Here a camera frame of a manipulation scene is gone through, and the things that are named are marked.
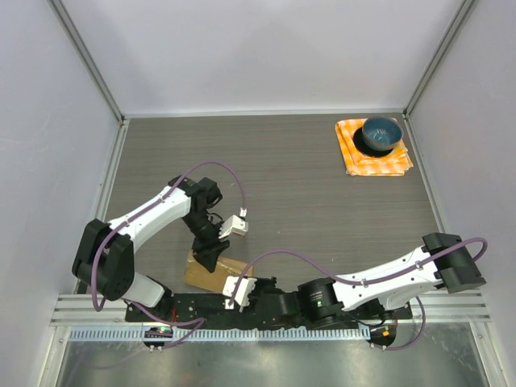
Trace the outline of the brown cardboard express box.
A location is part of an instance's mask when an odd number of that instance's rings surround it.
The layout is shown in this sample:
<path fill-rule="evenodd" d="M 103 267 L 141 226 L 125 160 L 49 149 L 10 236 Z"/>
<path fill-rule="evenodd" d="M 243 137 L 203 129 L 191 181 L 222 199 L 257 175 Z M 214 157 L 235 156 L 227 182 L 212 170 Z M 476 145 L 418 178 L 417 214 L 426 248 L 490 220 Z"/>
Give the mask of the brown cardboard express box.
<path fill-rule="evenodd" d="M 221 293 L 228 276 L 238 277 L 246 267 L 246 263 L 220 256 L 215 270 L 210 273 L 199 264 L 190 252 L 187 256 L 185 274 L 183 281 L 199 289 Z"/>

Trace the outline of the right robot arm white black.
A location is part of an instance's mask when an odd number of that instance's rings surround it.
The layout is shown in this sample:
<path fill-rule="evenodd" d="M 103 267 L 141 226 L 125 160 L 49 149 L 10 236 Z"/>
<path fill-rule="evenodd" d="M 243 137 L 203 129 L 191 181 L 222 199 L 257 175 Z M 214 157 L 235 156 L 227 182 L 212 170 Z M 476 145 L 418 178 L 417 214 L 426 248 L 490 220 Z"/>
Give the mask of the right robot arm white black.
<path fill-rule="evenodd" d="M 371 269 L 336 275 L 301 253 L 277 249 L 252 263 L 276 254 L 294 256 L 325 275 L 298 286 L 287 301 L 287 315 L 304 324 L 334 323 L 343 314 L 358 318 L 388 319 L 388 313 L 405 307 L 411 299 L 434 290 L 459 293 L 485 284 L 476 262 L 488 243 L 481 237 L 462 240 L 458 235 L 432 233 L 423 245 L 404 256 Z"/>

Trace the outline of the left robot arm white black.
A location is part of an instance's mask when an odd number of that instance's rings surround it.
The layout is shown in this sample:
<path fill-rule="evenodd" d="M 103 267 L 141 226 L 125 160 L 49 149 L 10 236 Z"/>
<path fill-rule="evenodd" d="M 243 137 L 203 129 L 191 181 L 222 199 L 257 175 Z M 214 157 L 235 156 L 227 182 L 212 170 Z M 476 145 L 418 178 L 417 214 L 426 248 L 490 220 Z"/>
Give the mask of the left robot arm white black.
<path fill-rule="evenodd" d="M 164 321 L 171 313 L 170 289 L 135 270 L 135 254 L 155 234 L 181 220 L 193 234 L 191 253 L 212 273 L 219 256 L 229 248 L 221 237 L 221 222 L 210 213 L 222 200 L 217 183 L 204 177 L 172 179 L 154 198 L 122 217 L 86 226 L 73 262 L 72 273 L 87 284 L 94 309 L 105 302 L 124 299 L 144 308 L 153 321 Z"/>

